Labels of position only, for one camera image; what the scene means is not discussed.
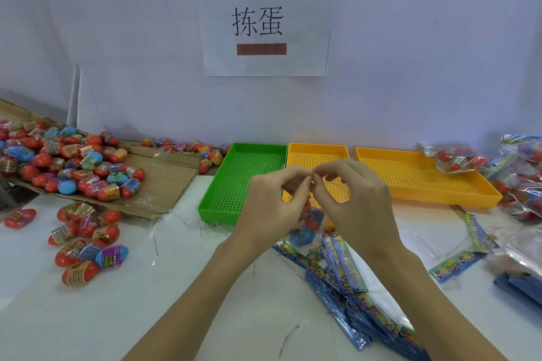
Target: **hand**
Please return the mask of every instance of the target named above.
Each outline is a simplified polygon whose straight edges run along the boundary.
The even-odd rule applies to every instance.
[[[335,224],[337,232],[369,264],[403,249],[391,209],[388,185],[363,162],[341,159],[314,170],[314,198]],[[340,177],[350,190],[350,200],[338,203],[329,194],[322,177]]]
[[[312,172],[301,166],[252,177],[231,238],[261,255],[294,226],[309,198],[311,180]],[[289,203],[281,199],[281,189],[292,194]]]

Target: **left hand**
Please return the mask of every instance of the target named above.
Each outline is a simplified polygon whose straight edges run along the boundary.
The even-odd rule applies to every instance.
[[[310,196],[311,180],[312,172],[301,166],[252,177],[232,241],[252,249],[256,257],[272,247],[297,222]],[[281,199],[281,189],[293,195],[289,203]]]

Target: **forearm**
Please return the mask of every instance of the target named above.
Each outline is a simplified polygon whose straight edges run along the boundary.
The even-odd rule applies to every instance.
[[[418,256],[398,248],[387,260],[369,265],[400,305],[433,361],[506,361],[431,280]]]
[[[253,257],[228,239],[123,361],[193,360],[224,298]]]

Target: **green plastic tray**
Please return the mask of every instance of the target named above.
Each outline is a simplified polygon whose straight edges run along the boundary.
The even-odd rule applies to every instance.
[[[203,196],[198,212],[207,223],[235,224],[253,176],[280,170],[286,164],[288,146],[234,143]]]

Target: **cardboard box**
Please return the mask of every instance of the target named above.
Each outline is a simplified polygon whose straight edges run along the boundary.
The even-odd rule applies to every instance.
[[[63,124],[2,99],[0,99],[0,119],[12,120],[22,124],[45,120],[51,126],[64,127]],[[82,131],[81,134],[87,135],[88,133]],[[54,194],[64,199],[85,201],[105,208],[118,209],[126,214],[154,219],[166,214],[175,205],[192,179],[198,174],[199,155],[164,152],[155,148],[127,143],[120,143],[119,147],[128,152],[126,164],[138,166],[146,172],[145,180],[141,184],[141,190],[134,197],[131,199],[123,197],[120,200],[104,203],[97,199],[89,199],[81,195],[81,193],[72,195]],[[47,193],[42,188],[35,187],[20,177],[6,179],[36,193]]]

